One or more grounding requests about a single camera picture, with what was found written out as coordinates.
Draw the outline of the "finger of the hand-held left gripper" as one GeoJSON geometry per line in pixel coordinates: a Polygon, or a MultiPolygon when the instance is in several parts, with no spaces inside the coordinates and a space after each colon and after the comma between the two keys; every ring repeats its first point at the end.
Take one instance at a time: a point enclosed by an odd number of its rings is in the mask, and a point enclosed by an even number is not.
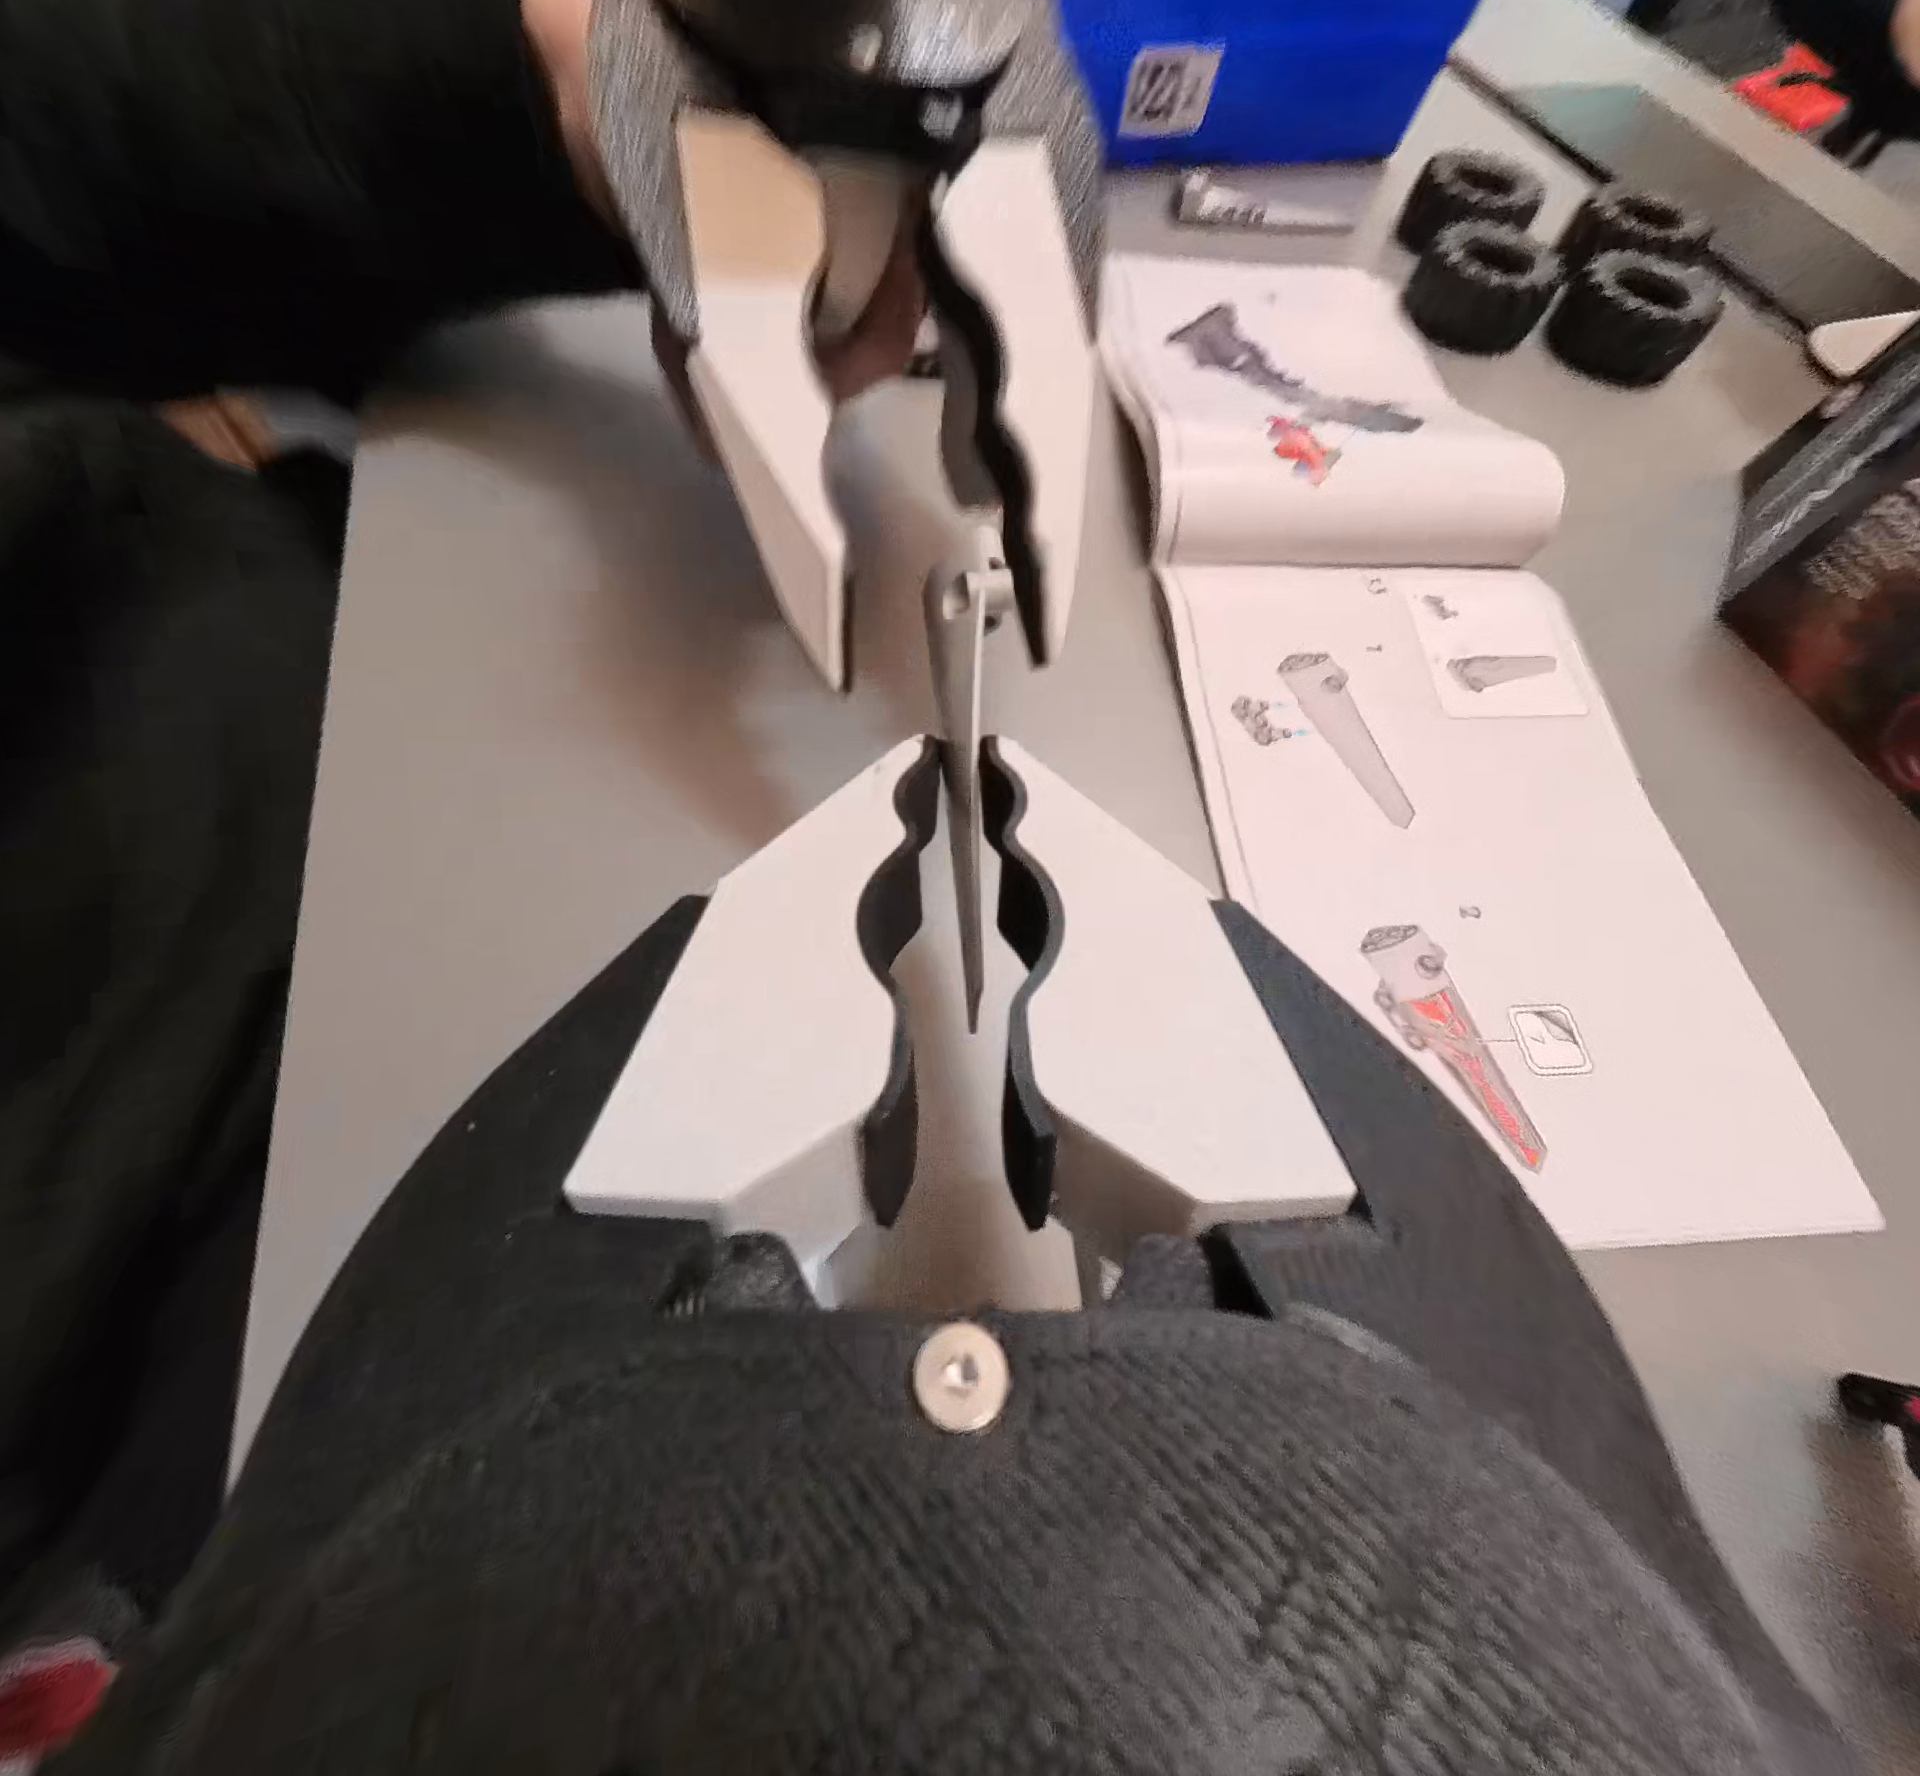
{"type": "Polygon", "coordinates": [[[682,110],[676,134],[698,311],[686,380],[788,630],[824,685],[846,692],[849,549],[812,348],[822,186],[746,114],[682,110]]]}
{"type": "Polygon", "coordinates": [[[1065,643],[1098,367],[1052,161],[985,137],[930,204],[919,270],[938,336],[945,486],[997,532],[1031,666],[1065,643]]]}

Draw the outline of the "person's black clothing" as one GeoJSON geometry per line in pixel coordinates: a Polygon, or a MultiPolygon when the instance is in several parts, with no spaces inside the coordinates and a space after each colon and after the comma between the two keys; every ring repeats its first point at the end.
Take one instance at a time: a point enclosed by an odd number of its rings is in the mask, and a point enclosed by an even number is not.
{"type": "Polygon", "coordinates": [[[126,1648],[219,1514],[343,497],[3,400],[3,1656],[126,1648]]]}

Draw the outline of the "grey desk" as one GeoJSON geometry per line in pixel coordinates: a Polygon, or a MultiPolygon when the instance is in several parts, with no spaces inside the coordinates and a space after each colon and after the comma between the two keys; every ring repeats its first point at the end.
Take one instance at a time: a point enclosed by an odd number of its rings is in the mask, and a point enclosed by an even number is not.
{"type": "MultiPolygon", "coordinates": [[[[636,299],[455,325],[366,408],[234,1426],[468,1093],[660,909],[925,708],[934,397],[837,432],[859,682],[819,687],[636,299]]],[[[1915,1380],[1915,825],[1716,622],[1744,463],[1820,393],[1731,301],[1663,388],[1445,356],[1565,469],[1539,572],[1884,1229],[1585,1255],[1713,1543],[1864,1764],[1915,1772],[1915,1486],[1832,1380],[1915,1380]]]]}

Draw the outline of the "person's left hand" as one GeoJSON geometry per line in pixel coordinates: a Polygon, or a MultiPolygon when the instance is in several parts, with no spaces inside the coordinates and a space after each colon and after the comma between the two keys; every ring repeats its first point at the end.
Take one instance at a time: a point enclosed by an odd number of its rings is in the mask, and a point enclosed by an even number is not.
{"type": "MultiPolygon", "coordinates": [[[[593,0],[520,0],[521,30],[540,65],[574,178],[603,226],[628,241],[593,132],[591,18],[593,0]]],[[[917,267],[921,215],[921,196],[899,206],[885,266],[859,315],[839,333],[814,338],[814,363],[836,401],[849,401],[908,372],[925,313],[917,267]]]]}

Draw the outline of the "white instruction booklet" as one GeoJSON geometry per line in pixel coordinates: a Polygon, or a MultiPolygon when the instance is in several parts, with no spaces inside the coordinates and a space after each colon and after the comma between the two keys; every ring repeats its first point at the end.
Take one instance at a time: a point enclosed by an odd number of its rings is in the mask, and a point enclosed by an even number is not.
{"type": "Polygon", "coordinates": [[[1346,266],[1107,256],[1098,339],[1218,876],[1573,1249],[1884,1226],[1648,801],[1547,443],[1346,266]]]}

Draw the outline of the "black pink toy part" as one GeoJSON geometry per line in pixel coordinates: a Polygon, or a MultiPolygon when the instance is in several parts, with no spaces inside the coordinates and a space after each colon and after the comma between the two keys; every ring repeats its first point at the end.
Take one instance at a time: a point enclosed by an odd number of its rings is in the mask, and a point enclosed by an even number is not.
{"type": "Polygon", "coordinates": [[[1836,1380],[1836,1403],[1854,1422],[1895,1431],[1907,1473],[1917,1480],[1917,1384],[1846,1372],[1836,1380]]]}

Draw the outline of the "red white object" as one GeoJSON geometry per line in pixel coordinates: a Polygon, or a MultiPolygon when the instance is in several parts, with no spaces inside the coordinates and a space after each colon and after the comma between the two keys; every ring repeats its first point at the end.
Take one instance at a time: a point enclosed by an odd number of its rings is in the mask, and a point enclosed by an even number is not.
{"type": "Polygon", "coordinates": [[[33,1774],[102,1708],[117,1678],[91,1635],[19,1643],[2,1660],[2,1772],[33,1774]]]}

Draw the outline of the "long grey wedge toy panel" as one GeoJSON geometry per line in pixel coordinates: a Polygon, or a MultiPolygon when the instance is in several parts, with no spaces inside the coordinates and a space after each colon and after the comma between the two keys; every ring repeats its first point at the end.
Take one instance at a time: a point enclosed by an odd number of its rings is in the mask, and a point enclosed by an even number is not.
{"type": "Polygon", "coordinates": [[[985,894],[982,883],[983,658],[987,636],[1010,608],[1010,572],[980,538],[966,552],[928,569],[924,578],[924,638],[947,801],[963,1008],[970,1033],[978,1031],[985,991],[985,894]]]}

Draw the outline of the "person's left forearm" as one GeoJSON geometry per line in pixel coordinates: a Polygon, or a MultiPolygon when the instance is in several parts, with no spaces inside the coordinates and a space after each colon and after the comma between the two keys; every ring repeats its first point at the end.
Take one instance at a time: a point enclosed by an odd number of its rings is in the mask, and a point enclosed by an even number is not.
{"type": "Polygon", "coordinates": [[[2,0],[3,382],[339,400],[421,329],[637,289],[520,0],[2,0]]]}

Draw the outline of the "black toy tyre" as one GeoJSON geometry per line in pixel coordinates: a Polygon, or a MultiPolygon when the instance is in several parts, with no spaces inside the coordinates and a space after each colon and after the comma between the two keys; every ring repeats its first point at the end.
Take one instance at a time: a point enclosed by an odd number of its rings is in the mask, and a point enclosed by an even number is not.
{"type": "Polygon", "coordinates": [[[1394,239],[1420,256],[1444,230],[1461,224],[1525,230],[1543,200],[1543,182],[1527,163],[1491,152],[1445,150],[1430,155],[1406,190],[1394,239]]]}
{"type": "Polygon", "coordinates": [[[1523,343],[1564,286],[1565,263],[1522,228],[1461,219],[1441,228],[1403,282],[1402,308],[1431,345],[1504,356],[1523,343]]]}
{"type": "Polygon", "coordinates": [[[1576,206],[1555,252],[1571,280],[1610,252],[1693,266],[1707,257],[1712,236],[1709,219],[1688,204],[1630,184],[1603,184],[1576,206]]]}
{"type": "Polygon", "coordinates": [[[1719,322],[1719,277],[1703,261],[1603,249],[1571,276],[1543,325],[1568,369],[1614,388],[1653,388],[1702,348],[1719,322]]]}

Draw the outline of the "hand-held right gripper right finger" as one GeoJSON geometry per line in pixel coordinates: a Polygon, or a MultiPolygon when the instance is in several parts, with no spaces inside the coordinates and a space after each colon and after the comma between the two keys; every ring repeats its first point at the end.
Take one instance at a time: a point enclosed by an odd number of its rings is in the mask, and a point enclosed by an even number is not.
{"type": "Polygon", "coordinates": [[[1238,917],[1020,741],[978,749],[1006,1015],[1001,1161],[1031,1232],[1119,1264],[1147,1236],[1319,1219],[1357,1196],[1235,952],[1238,917]]]}

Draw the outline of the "white flat object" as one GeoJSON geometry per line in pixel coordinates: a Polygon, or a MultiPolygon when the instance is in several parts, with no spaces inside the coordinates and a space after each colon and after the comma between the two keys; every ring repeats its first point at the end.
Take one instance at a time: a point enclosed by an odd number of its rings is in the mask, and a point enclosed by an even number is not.
{"type": "Polygon", "coordinates": [[[1912,333],[1915,323],[1915,306],[1830,320],[1812,325],[1801,348],[1812,369],[1839,386],[1873,372],[1884,356],[1912,333]]]}

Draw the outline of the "black red blurred object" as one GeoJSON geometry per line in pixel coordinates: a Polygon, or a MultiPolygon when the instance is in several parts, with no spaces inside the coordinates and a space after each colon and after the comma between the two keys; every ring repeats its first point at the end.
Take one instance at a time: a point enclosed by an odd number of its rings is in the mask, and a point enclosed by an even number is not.
{"type": "Polygon", "coordinates": [[[1917,0],[1769,0],[1781,31],[1816,54],[1868,123],[1917,137],[1917,0]]]}

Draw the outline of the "black toy set box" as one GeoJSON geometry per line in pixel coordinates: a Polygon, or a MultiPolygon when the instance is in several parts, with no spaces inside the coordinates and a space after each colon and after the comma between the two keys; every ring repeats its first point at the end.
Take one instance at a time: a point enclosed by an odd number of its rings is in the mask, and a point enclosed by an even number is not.
{"type": "Polygon", "coordinates": [[[1717,620],[1917,811],[1917,329],[1740,471],[1717,620]]]}

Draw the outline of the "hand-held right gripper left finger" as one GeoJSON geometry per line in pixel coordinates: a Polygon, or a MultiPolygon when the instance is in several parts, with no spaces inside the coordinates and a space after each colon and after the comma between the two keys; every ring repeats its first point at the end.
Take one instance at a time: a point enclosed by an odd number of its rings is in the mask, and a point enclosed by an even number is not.
{"type": "Polygon", "coordinates": [[[803,1266],[891,1228],[917,1160],[896,979],[942,761],[901,739],[722,876],[564,1178],[572,1209],[777,1236],[803,1266]]]}

